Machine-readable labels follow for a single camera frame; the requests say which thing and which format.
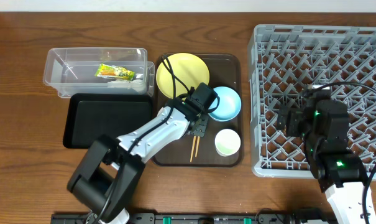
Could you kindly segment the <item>light blue bowl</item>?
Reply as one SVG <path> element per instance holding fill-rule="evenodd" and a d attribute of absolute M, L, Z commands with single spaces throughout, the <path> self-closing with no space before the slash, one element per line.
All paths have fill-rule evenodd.
<path fill-rule="evenodd" d="M 219 86 L 214 88 L 218 94 L 218 100 L 214 100 L 211 109 L 215 110 L 209 116 L 218 122 L 226 122 L 234 119 L 241 111 L 242 102 L 239 94 L 232 88 L 226 86 Z"/>

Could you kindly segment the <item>white green cup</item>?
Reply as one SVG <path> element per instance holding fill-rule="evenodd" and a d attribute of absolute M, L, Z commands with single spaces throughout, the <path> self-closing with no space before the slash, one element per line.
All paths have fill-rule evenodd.
<path fill-rule="evenodd" d="M 216 151 L 220 156 L 228 157 L 235 154 L 241 147 L 241 138 L 232 129 L 223 129 L 214 138 Z"/>

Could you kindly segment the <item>green snack wrapper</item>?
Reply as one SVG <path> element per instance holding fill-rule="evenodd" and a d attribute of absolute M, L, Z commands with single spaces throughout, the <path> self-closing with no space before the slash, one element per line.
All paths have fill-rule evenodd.
<path fill-rule="evenodd" d="M 119 80 L 132 80 L 135 77 L 135 72 L 124 67 L 101 64 L 95 73 L 96 77 Z"/>

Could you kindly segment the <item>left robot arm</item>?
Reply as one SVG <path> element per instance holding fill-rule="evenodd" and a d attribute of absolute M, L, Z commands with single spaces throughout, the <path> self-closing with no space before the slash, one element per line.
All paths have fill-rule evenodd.
<path fill-rule="evenodd" d="M 116 138 L 101 136 L 78 164 L 67 190 L 96 215 L 94 223 L 126 223 L 127 204 L 147 161 L 190 132 L 213 102 L 219 97 L 212 93 L 182 94 L 139 129 Z"/>

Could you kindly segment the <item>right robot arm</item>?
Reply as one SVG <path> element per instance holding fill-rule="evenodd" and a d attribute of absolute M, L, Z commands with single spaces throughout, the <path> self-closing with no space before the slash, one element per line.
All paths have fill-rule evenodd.
<path fill-rule="evenodd" d="M 276 129 L 302 139 L 310 172 L 338 223 L 376 223 L 370 177 L 359 156 L 348 149 L 345 103 L 332 99 L 329 90 L 313 93 L 302 108 L 281 107 Z"/>

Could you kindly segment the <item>grey dishwasher rack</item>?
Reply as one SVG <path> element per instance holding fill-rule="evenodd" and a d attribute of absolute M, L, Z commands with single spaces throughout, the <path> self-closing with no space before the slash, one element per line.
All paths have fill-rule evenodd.
<path fill-rule="evenodd" d="M 348 107 L 348 148 L 367 170 L 376 168 L 376 27 L 261 24 L 248 44 L 248 68 L 256 176 L 311 178 L 302 140 L 276 129 L 279 109 L 303 106 L 310 84 L 332 83 L 332 99 Z"/>

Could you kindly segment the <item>black waste tray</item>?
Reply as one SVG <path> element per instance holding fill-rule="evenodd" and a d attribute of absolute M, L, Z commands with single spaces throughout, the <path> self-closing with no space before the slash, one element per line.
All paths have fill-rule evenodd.
<path fill-rule="evenodd" d="M 152 108 L 147 95 L 77 93 L 70 98 L 63 145 L 87 149 L 102 135 L 131 133 L 152 119 Z"/>

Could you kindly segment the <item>wooden chopstick right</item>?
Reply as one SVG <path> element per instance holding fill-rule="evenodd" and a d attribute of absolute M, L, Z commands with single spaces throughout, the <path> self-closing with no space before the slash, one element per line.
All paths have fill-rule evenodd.
<path fill-rule="evenodd" d="M 198 148 L 199 148 L 199 142 L 201 137 L 200 136 L 195 136 L 196 137 L 196 145 L 195 145 L 195 157 L 198 156 Z"/>

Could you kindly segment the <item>wooden chopstick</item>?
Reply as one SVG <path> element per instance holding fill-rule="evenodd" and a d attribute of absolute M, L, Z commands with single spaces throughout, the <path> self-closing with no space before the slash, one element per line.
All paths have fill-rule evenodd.
<path fill-rule="evenodd" d="M 196 145 L 195 145 L 195 157 L 198 156 L 198 148 L 199 148 L 199 142 L 201 137 L 200 136 L 195 136 L 196 137 Z"/>
<path fill-rule="evenodd" d="M 190 154 L 190 162 L 193 160 L 194 152 L 195 152 L 195 147 L 196 147 L 196 136 L 193 136 L 193 142 L 191 146 L 191 154 Z"/>

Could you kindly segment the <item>wooden chopstick left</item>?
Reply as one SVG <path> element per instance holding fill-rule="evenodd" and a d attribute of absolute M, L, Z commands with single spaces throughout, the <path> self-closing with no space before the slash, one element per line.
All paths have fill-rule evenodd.
<path fill-rule="evenodd" d="M 194 152 L 195 152 L 195 147 L 196 147 L 196 136 L 193 136 L 193 142 L 191 146 L 191 154 L 190 154 L 190 162 L 193 160 Z"/>

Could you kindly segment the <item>yellow plate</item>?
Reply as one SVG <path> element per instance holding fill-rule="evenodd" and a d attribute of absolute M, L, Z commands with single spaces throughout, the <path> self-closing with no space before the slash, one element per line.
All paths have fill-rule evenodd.
<path fill-rule="evenodd" d="M 169 55 L 169 60 L 174 75 L 176 76 L 176 93 L 181 95 L 188 93 L 191 88 L 198 88 L 200 83 L 209 84 L 209 68 L 198 56 L 188 53 L 177 53 Z M 156 83 L 158 89 L 167 98 L 173 98 L 173 82 L 170 72 L 166 69 L 167 60 L 160 62 L 156 72 Z"/>

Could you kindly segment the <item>brown serving tray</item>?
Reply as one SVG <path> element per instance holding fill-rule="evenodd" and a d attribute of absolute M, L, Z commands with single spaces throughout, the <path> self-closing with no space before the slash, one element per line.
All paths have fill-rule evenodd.
<path fill-rule="evenodd" d="M 241 93 L 241 67 L 237 57 L 231 54 L 199 54 L 209 68 L 209 86 L 227 86 Z M 242 138 L 242 115 L 238 114 L 234 119 L 226 122 L 218 122 L 208 119 L 208 126 L 204 137 L 201 137 L 198 148 L 198 156 L 193 156 L 190 162 L 192 135 L 186 135 L 177 141 L 173 141 L 153 156 L 152 160 L 159 166 L 180 167 L 233 167 L 240 163 L 244 155 L 244 145 L 233 155 L 220 156 L 214 144 L 214 138 L 223 129 L 232 129 Z"/>

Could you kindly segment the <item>clear plastic bin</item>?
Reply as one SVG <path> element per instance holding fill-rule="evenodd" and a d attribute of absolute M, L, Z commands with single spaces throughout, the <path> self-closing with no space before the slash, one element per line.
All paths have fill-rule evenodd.
<path fill-rule="evenodd" d="M 101 64 L 124 67 L 143 74 L 145 84 L 138 91 L 108 88 L 108 82 L 118 79 L 96 77 Z M 144 48 L 74 47 L 49 50 L 43 83 L 58 91 L 61 98 L 77 93 L 149 95 L 154 94 L 155 66 L 147 60 Z"/>

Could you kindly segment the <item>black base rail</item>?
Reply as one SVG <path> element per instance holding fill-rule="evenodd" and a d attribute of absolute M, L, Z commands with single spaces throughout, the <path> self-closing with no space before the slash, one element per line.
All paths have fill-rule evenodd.
<path fill-rule="evenodd" d="M 318 208 L 304 208 L 293 213 L 277 212 L 263 208 L 256 214 L 206 215 L 206 214 L 128 214 L 125 210 L 112 223 L 116 224 L 331 224 L 337 220 L 328 217 Z"/>

